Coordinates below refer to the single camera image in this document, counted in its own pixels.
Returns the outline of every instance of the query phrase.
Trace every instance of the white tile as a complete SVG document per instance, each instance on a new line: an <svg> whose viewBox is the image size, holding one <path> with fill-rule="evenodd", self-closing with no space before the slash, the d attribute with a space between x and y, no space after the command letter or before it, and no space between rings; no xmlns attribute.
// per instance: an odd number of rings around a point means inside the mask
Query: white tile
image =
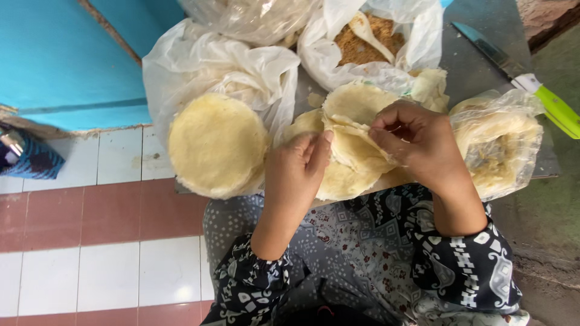
<svg viewBox="0 0 580 326"><path fill-rule="evenodd" d="M77 311L139 304L139 243L81 247Z"/></svg>
<svg viewBox="0 0 580 326"><path fill-rule="evenodd" d="M24 253L19 316L77 311L78 255L78 247Z"/></svg>
<svg viewBox="0 0 580 326"><path fill-rule="evenodd" d="M139 306L200 299L199 237L141 242Z"/></svg>
<svg viewBox="0 0 580 326"><path fill-rule="evenodd" d="M200 260L201 260L201 300L214 300L212 274L209 269L208 250L205 247L205 237L200 237Z"/></svg>
<svg viewBox="0 0 580 326"><path fill-rule="evenodd" d="M143 127L101 133L97 184L141 180Z"/></svg>
<svg viewBox="0 0 580 326"><path fill-rule="evenodd" d="M24 180L24 191L94 186L97 184L99 134L87 137L47 140L65 160L55 180Z"/></svg>
<svg viewBox="0 0 580 326"><path fill-rule="evenodd" d="M171 161L157 138L155 128L143 128L143 163L141 180L167 179L175 177Z"/></svg>
<svg viewBox="0 0 580 326"><path fill-rule="evenodd" d="M21 193L24 186L23 178L13 176L0 176L0 194Z"/></svg>
<svg viewBox="0 0 580 326"><path fill-rule="evenodd" d="M0 317L18 315L22 253L0 253Z"/></svg>

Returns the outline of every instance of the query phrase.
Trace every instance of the stack of crepes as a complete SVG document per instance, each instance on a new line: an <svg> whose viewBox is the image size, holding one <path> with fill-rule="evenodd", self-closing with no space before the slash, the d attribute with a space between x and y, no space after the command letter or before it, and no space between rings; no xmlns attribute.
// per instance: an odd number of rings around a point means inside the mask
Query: stack of crepes
<svg viewBox="0 0 580 326"><path fill-rule="evenodd" d="M334 201L355 198L397 166L368 136L376 114L397 99L371 83L354 81L336 88L321 108L298 116L286 127L286 142L303 132L334 132L331 162L316 198Z"/></svg>
<svg viewBox="0 0 580 326"><path fill-rule="evenodd" d="M270 137L244 102L207 93L171 123L168 150L177 181L191 191L228 199L258 192Z"/></svg>
<svg viewBox="0 0 580 326"><path fill-rule="evenodd" d="M455 140L483 201L529 184L543 134L534 117L543 112L536 96L519 89L488 91L451 110Z"/></svg>

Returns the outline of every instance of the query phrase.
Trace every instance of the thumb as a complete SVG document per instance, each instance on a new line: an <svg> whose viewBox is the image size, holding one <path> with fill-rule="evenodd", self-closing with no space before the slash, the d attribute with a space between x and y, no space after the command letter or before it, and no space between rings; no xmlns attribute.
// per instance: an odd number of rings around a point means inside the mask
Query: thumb
<svg viewBox="0 0 580 326"><path fill-rule="evenodd" d="M334 133L332 131L325 131L320 135L320 137L318 137L310 161L306 165L306 172L311 175L317 173L324 174L324 169L327 166L328 158L330 156L330 148L333 138Z"/></svg>
<svg viewBox="0 0 580 326"><path fill-rule="evenodd" d="M372 128L368 135L380 148L394 156L399 162L403 162L407 152L410 151L411 144L402 141L387 130Z"/></svg>

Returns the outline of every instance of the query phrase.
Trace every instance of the patterned dress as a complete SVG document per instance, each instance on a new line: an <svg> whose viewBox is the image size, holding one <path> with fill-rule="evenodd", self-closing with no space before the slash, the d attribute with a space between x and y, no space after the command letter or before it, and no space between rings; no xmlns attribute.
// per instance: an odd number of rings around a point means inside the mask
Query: patterned dress
<svg viewBox="0 0 580 326"><path fill-rule="evenodd" d="M408 184L312 209L278 261L257 258L261 195L212 200L204 234L215 303L202 325L282 324L297 311L346 305L386 325L520 325L512 251L490 218L442 237L431 192Z"/></svg>

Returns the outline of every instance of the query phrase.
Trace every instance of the green knife handle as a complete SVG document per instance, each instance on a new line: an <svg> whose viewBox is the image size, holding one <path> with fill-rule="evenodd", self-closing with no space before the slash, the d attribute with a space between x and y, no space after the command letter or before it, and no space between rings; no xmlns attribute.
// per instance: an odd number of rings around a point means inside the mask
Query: green knife handle
<svg viewBox="0 0 580 326"><path fill-rule="evenodd" d="M544 85L535 95L546 107L546 116L573 139L580 139L580 116Z"/></svg>

